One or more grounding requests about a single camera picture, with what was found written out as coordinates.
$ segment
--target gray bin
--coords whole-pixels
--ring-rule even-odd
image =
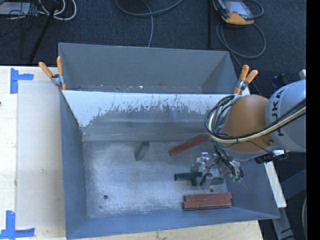
[[[220,188],[231,192],[231,207],[182,209],[184,195],[209,191],[174,175],[213,146],[168,151],[204,134],[206,113],[233,93],[228,52],[72,43],[58,52],[67,239],[280,217],[265,167],[253,160],[241,162],[241,182]],[[145,156],[136,160],[141,143]]]

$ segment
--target blue tape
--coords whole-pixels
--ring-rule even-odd
[[[13,211],[5,212],[5,229],[0,231],[0,239],[16,240],[16,238],[33,237],[35,228],[26,230],[16,230],[16,214]]]
[[[10,78],[10,94],[18,93],[18,80],[33,80],[33,74],[19,74],[18,70],[11,68],[11,78]]]

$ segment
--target black pole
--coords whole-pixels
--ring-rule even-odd
[[[44,27],[43,27],[43,29],[42,29],[42,32],[41,32],[40,36],[38,37],[37,41],[36,41],[35,44],[34,44],[34,47],[33,47],[33,49],[32,49],[32,52],[30,53],[29,64],[32,64],[32,62],[33,62],[33,60],[34,60],[34,58],[35,58],[35,56],[36,56],[36,54],[37,54],[37,51],[38,51],[39,46],[40,46],[40,44],[41,44],[41,42],[42,42],[42,39],[43,39],[44,36],[45,36],[45,33],[46,33],[46,31],[47,31],[47,28],[48,28],[48,26],[49,26],[49,24],[50,24],[50,22],[51,22],[51,20],[52,20],[52,18],[53,18],[53,16],[54,16],[54,14],[55,14],[55,11],[56,11],[56,9],[57,9],[58,4],[60,3],[60,1],[61,1],[61,0],[53,0],[53,5],[52,5],[52,8],[51,8],[50,14],[49,14],[49,16],[48,16],[48,19],[47,19],[46,22],[45,22],[45,25],[44,25]]]
[[[211,17],[212,17],[212,0],[207,0],[208,1],[208,48],[211,49]]]

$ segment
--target bin floor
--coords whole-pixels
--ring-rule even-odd
[[[181,142],[150,142],[143,160],[135,160],[138,142],[83,142],[87,212],[90,218],[181,210],[184,195],[209,194],[190,180],[175,181],[176,173],[190,173],[201,152],[212,152],[204,142],[175,156],[168,150]],[[227,185],[215,193],[227,192]]]

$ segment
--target wooden block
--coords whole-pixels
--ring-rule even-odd
[[[223,200],[223,199],[231,199],[232,195],[230,192],[225,193],[212,193],[212,194],[192,194],[185,195],[184,201],[192,202],[192,201],[206,201],[206,200]]]
[[[205,141],[207,141],[209,139],[209,135],[208,134],[204,134],[204,135],[201,135],[199,137],[196,137],[188,142],[185,142],[179,146],[176,146],[172,149],[169,150],[169,155],[170,156],[174,156],[182,151],[185,151],[187,149],[190,149],[196,145],[199,145]]]
[[[230,206],[230,199],[185,201],[182,204],[184,210],[228,208]]]

